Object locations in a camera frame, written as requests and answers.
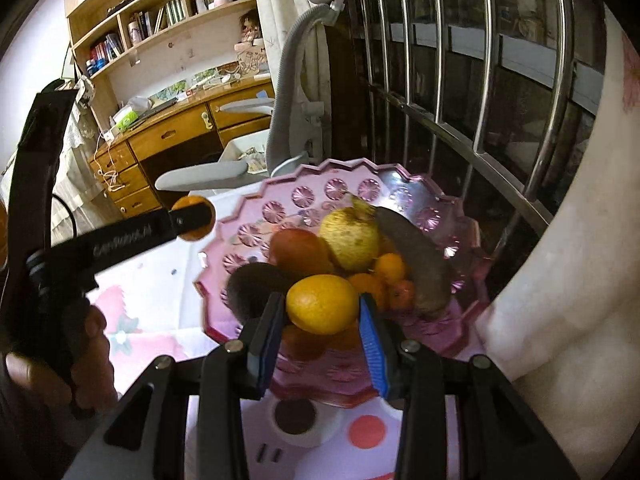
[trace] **wooden desk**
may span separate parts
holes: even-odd
[[[270,79],[255,81],[248,77],[198,92],[119,134],[110,146],[101,146],[90,165],[103,184],[105,196],[125,218],[161,206],[170,208],[185,193],[157,190],[156,178],[220,154],[231,139],[267,129],[270,117],[220,111],[223,104],[255,98],[263,90],[274,96]],[[117,173],[112,191],[102,177],[108,171]]]

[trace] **drawer handle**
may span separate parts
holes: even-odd
[[[206,112],[201,113],[200,115],[202,117],[202,120],[204,121],[204,125],[206,126],[207,130],[213,130],[213,124],[211,124],[211,120],[209,119],[209,114],[207,114]]]

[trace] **human hand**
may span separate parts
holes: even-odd
[[[109,362],[109,340],[104,335],[106,327],[103,314],[92,305],[84,320],[87,348],[71,368],[71,378],[78,387],[76,403],[82,409],[102,412],[118,401],[113,365]],[[36,394],[47,406],[71,402],[71,388],[46,364],[15,353],[7,354],[5,361],[12,381]]]

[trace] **pink plate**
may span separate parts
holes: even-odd
[[[490,259],[479,244],[478,224],[464,216],[462,201],[444,195],[427,176],[411,176],[399,165],[377,166],[366,159],[326,160],[264,181],[260,191],[239,200],[235,212],[216,222],[216,236],[204,249],[208,267],[195,285],[204,298],[204,330],[222,343],[238,337],[241,326],[226,307],[226,281],[248,262],[265,262],[274,232],[300,227],[318,232],[332,210],[350,205],[349,193],[400,212],[442,249],[456,269],[454,295],[443,316],[426,321],[390,314],[409,338],[444,356],[467,344],[468,325],[488,305],[484,277]],[[376,396],[362,350],[328,350],[310,362],[279,356],[271,390],[280,398],[306,397],[351,408]]]

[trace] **bolt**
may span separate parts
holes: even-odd
[[[471,363],[476,368],[480,368],[481,370],[487,370],[491,368],[491,359],[489,359],[486,355],[478,354],[474,355],[471,359]]]
[[[231,339],[225,343],[225,350],[230,354],[235,354],[244,348],[244,343],[239,339]]]
[[[173,359],[168,355],[161,355],[158,359],[156,359],[156,370],[164,370],[171,366]]]
[[[420,343],[415,339],[405,339],[400,343],[400,348],[407,354],[415,354],[420,349]]]

